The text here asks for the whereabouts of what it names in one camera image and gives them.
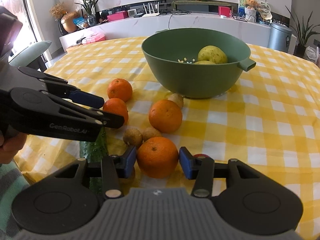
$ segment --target floor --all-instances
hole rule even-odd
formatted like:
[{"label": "floor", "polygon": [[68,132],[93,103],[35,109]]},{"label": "floor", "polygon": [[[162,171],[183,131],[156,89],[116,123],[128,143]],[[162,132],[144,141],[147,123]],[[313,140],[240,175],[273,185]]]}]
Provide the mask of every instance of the floor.
[{"label": "floor", "polygon": [[50,68],[51,66],[53,66],[59,59],[61,59],[64,55],[66,55],[66,52],[63,52],[59,55],[57,55],[55,58],[53,58],[52,60],[48,61],[45,65],[47,68]]}]

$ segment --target orange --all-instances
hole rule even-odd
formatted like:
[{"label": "orange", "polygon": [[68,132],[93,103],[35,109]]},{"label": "orange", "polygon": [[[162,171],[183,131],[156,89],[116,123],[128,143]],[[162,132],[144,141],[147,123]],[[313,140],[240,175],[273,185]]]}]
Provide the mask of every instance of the orange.
[{"label": "orange", "polygon": [[129,115],[127,106],[124,101],[119,98],[111,98],[106,101],[103,105],[103,111],[122,115],[124,117],[124,124],[128,122]]},{"label": "orange", "polygon": [[109,98],[120,98],[126,102],[132,97],[132,86],[127,80],[116,78],[109,84],[107,94]]},{"label": "orange", "polygon": [[168,177],[179,160],[175,144],[165,137],[153,137],[142,144],[137,152],[140,170],[155,179]]},{"label": "orange", "polygon": [[160,100],[150,108],[149,122],[162,133],[175,132],[182,124],[181,109],[170,100]]}]

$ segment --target pink box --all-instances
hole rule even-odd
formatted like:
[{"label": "pink box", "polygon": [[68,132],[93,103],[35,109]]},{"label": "pink box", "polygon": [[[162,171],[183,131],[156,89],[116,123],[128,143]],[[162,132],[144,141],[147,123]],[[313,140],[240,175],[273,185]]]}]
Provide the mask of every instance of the pink box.
[{"label": "pink box", "polygon": [[102,33],[95,32],[82,40],[82,44],[90,44],[99,41],[105,41],[106,37]]},{"label": "pink box", "polygon": [[129,17],[129,15],[128,15],[127,11],[116,12],[114,14],[110,14],[107,16],[109,22],[116,21],[116,20],[122,20],[122,19],[125,19],[128,17]]},{"label": "pink box", "polygon": [[230,8],[226,6],[219,6],[219,15],[224,15],[227,16],[228,18],[230,17]]}]

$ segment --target green bowl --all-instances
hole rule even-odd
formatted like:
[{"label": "green bowl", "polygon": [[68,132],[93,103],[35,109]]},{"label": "green bowl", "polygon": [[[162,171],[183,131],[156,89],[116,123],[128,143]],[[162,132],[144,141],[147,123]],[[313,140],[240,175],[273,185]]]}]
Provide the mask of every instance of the green bowl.
[{"label": "green bowl", "polygon": [[[199,51],[208,45],[222,49],[228,57],[228,63],[190,64],[197,61]],[[243,41],[207,29],[166,30],[148,37],[141,47],[159,83],[171,92],[189,98],[220,95],[236,83],[243,70],[249,71],[256,65],[249,59],[251,51]]]}]

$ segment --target human hand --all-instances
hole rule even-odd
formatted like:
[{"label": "human hand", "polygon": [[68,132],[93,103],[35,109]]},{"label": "human hand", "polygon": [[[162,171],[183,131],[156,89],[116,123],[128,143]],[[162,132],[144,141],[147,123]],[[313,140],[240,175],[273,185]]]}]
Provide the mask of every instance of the human hand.
[{"label": "human hand", "polygon": [[13,157],[21,150],[27,140],[27,135],[18,133],[15,137],[4,140],[0,131],[0,164],[9,164]]}]

